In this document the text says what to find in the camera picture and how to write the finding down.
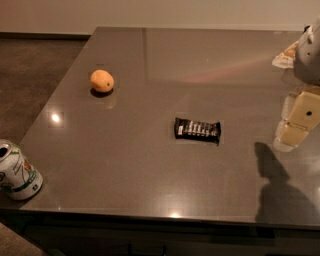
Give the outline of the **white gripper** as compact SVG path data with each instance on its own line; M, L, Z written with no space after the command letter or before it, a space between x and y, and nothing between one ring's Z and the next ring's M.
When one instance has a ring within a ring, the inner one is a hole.
M320 18L305 29L298 41L294 74L307 84L320 85ZM289 94L281 117L273 147L280 152L290 152L320 123L320 89Z

